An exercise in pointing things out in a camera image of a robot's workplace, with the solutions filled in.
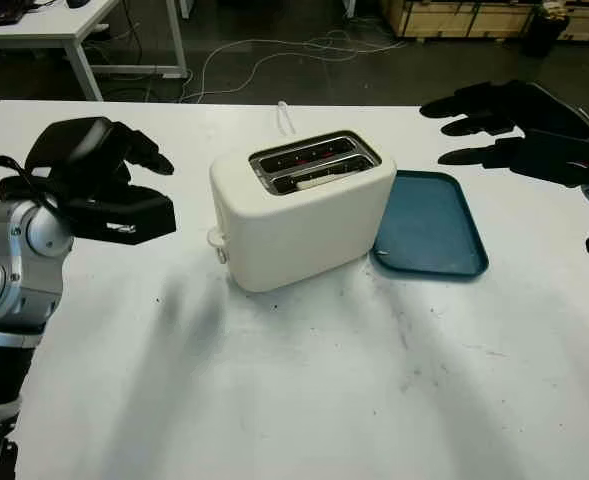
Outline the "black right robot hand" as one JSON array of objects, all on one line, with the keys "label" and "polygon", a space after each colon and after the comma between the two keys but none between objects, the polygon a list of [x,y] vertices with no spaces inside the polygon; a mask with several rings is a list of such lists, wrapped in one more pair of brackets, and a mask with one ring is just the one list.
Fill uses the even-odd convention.
[{"label": "black right robot hand", "polygon": [[507,169],[568,187],[589,183],[589,120],[534,83],[472,85],[422,105],[420,114],[453,117],[441,128],[446,136],[485,132],[497,138],[446,153],[440,164]]}]

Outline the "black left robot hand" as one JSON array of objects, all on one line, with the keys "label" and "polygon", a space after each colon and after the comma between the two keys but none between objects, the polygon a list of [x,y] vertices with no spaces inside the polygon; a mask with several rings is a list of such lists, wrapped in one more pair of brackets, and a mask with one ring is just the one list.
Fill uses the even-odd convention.
[{"label": "black left robot hand", "polygon": [[26,172],[54,181],[74,197],[92,198],[128,186],[128,166],[169,176],[172,163],[139,130],[106,117],[84,117],[50,124],[24,163]]}]

